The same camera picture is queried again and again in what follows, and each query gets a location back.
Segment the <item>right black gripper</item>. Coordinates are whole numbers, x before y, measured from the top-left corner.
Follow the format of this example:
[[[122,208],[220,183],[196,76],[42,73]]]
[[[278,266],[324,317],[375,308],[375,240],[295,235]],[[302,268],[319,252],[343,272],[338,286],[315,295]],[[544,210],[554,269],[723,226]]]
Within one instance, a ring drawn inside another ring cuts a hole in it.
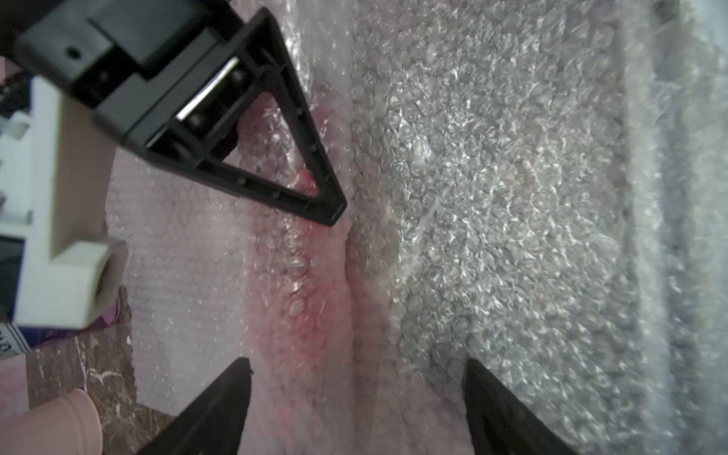
[[[1,55],[21,70],[1,85],[1,112],[30,105],[31,76],[92,109],[138,100],[129,78],[153,81],[204,31],[229,40],[243,26],[227,1],[4,1]]]

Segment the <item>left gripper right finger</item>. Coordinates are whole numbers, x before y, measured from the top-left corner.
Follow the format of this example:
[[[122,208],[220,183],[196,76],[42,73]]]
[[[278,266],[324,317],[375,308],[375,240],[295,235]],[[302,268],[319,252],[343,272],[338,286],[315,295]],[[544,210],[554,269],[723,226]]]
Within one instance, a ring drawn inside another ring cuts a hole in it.
[[[475,358],[464,367],[463,396],[475,453],[576,455]]]

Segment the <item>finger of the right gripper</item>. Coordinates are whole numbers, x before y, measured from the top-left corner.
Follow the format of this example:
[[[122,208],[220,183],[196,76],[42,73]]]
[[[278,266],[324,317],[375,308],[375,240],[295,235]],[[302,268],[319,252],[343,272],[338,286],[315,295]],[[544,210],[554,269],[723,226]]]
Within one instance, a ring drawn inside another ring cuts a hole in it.
[[[122,143],[149,164],[323,226],[347,206],[270,9],[193,17],[157,75],[124,84]]]

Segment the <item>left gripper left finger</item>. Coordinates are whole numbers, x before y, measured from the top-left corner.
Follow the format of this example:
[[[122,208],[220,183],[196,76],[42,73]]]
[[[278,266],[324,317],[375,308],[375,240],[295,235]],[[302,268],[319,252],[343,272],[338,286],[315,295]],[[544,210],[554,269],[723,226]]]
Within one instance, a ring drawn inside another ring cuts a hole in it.
[[[141,454],[236,454],[251,398],[252,369],[235,359]]]

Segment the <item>red bottle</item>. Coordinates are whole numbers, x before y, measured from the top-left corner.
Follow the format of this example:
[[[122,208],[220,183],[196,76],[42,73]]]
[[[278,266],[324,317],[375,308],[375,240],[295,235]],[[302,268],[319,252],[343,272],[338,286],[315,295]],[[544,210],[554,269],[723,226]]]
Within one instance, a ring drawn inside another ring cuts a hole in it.
[[[348,177],[347,114],[339,94],[318,86],[312,116],[332,164]],[[239,124],[239,164],[304,195],[315,195],[312,172],[271,96],[263,95]],[[264,409],[280,422],[344,411],[351,401],[353,328],[346,276],[349,218],[335,227],[252,205],[243,268],[248,333],[267,395]]]

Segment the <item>bubble wrap sheet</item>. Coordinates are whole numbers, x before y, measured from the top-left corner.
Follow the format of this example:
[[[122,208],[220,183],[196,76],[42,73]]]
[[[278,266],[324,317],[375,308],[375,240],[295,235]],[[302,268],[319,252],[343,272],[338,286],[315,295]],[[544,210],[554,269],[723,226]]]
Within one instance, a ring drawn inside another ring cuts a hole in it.
[[[491,371],[580,454],[727,451],[723,1],[271,1],[347,114],[344,411],[264,409],[244,199],[114,165],[136,398],[180,413],[247,356],[244,454],[469,454]]]

